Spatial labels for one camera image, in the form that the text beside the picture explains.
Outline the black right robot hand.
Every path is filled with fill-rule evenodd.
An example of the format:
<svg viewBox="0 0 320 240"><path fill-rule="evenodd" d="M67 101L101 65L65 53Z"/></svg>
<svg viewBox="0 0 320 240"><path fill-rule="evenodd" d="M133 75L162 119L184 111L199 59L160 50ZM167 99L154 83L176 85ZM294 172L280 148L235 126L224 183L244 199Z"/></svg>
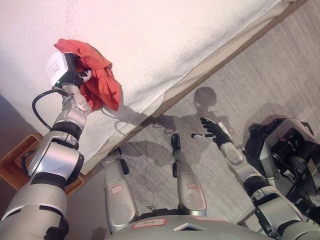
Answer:
<svg viewBox="0 0 320 240"><path fill-rule="evenodd" d="M214 142L218 148L226 143L234 143L229 135L228 130L222 122L214 122L206 117L201 117L200 122L207 133L192 133L191 137L194 140Z"/></svg>

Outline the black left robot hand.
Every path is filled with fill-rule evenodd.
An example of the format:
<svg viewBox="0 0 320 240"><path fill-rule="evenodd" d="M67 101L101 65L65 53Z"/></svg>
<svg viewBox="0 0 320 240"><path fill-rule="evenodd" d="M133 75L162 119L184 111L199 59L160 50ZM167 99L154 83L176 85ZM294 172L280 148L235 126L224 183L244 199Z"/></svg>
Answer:
<svg viewBox="0 0 320 240"><path fill-rule="evenodd" d="M80 57L73 52L55 52L46 63L50 84L52 87L62 88L66 84L80 87L92 76L91 68L77 70Z"/></svg>

